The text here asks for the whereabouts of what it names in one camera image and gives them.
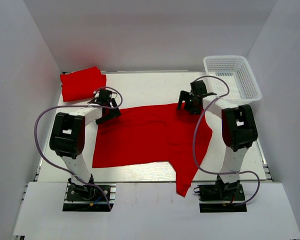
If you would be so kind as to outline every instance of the white wall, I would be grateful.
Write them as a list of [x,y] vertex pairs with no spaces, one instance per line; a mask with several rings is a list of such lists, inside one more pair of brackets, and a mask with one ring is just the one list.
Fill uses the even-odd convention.
[[[40,158],[33,127],[57,101],[59,74],[23,1],[0,0],[0,240],[10,239],[25,186],[34,179]],[[43,143],[47,130],[40,136]]]
[[62,71],[202,70],[246,56],[276,0],[24,0]]
[[300,230],[300,0],[277,1],[248,61],[262,92],[254,105],[259,138]]

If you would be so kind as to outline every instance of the white plastic basket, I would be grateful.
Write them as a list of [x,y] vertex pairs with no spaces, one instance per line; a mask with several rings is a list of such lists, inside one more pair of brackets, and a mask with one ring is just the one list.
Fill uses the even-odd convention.
[[[261,92],[247,59],[243,56],[206,56],[203,59],[205,73],[224,80],[229,95],[224,99],[242,105],[261,99]],[[208,86],[218,96],[227,92],[226,86],[219,80],[208,78]]]

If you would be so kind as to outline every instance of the folded red cloth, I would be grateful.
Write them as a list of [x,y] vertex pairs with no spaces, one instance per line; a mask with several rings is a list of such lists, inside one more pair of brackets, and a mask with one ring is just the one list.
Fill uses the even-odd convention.
[[[121,109],[121,116],[98,126],[93,168],[169,161],[176,172],[176,192],[185,196],[198,170],[192,140],[199,115],[177,103]],[[196,157],[201,164],[212,130],[202,120],[196,137]]]
[[106,75],[97,67],[60,75],[64,102],[94,97],[94,90],[106,85]]

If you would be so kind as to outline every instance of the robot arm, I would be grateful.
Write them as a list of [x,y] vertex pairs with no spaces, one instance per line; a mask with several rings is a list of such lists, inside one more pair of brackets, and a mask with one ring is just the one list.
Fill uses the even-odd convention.
[[[202,99],[205,109],[216,96]],[[222,138],[226,145],[223,165],[220,172],[240,172],[244,157],[252,143],[257,140],[258,132],[252,109],[249,105],[238,106],[219,99],[208,108],[222,121]],[[238,174],[220,175],[223,183],[233,184],[239,181]]]
[[[180,92],[177,109],[185,101],[184,109],[190,114],[201,114],[203,109],[217,97],[215,93],[207,93],[202,80],[191,84],[191,91]],[[258,138],[258,132],[252,109],[249,105],[236,105],[224,99],[219,99],[208,109],[222,121],[222,139],[226,145],[221,173],[238,173],[244,157],[253,142]],[[241,191],[238,174],[218,174],[215,185],[200,187],[201,199],[208,201],[232,199]]]
[[[82,155],[85,146],[85,128],[94,121],[96,124],[102,124],[121,115],[112,93],[101,89],[88,103],[91,107],[71,113],[59,112],[54,119],[49,146],[61,157],[66,167],[86,183],[93,183],[94,177],[88,171]],[[114,109],[101,109],[100,106]],[[68,181],[72,188],[77,190],[76,192],[80,192],[80,197],[90,199],[95,192],[95,189],[82,184],[74,176]]]
[[[50,148],[61,157],[66,167],[85,182],[93,181],[82,151],[85,146],[85,128],[102,117],[100,108],[86,107],[71,113],[56,114],[50,138]],[[82,186],[74,176],[71,182]]]

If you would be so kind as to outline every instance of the black metal base plate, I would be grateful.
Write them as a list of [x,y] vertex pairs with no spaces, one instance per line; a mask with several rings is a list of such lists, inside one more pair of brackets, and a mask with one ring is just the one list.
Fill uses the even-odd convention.
[[[221,198],[220,194],[215,191],[215,185],[198,185],[199,187],[199,195],[200,200],[203,202],[207,201],[229,201],[231,202],[233,196],[224,196],[224,198]],[[245,198],[245,192],[242,187],[242,185],[239,185],[238,190],[234,193],[234,201],[244,201]]]
[[79,204],[79,203],[64,203],[63,212],[110,212],[109,206],[107,203],[105,204],[94,204],[90,206],[87,204]]
[[247,212],[247,206],[245,204],[236,205],[224,205],[224,204],[199,204],[200,213],[244,213]]
[[[100,188],[102,188],[103,191],[107,191],[106,196],[109,199],[110,198],[110,188],[113,186],[110,185],[99,185]],[[89,201],[89,203],[95,201],[98,198],[101,198],[100,201],[105,200],[105,197],[102,195],[100,190],[98,188],[95,189],[95,195],[91,198],[88,199],[80,191],[77,191],[73,185],[68,186],[68,191],[66,193],[66,200],[70,202],[84,202],[84,201]]]

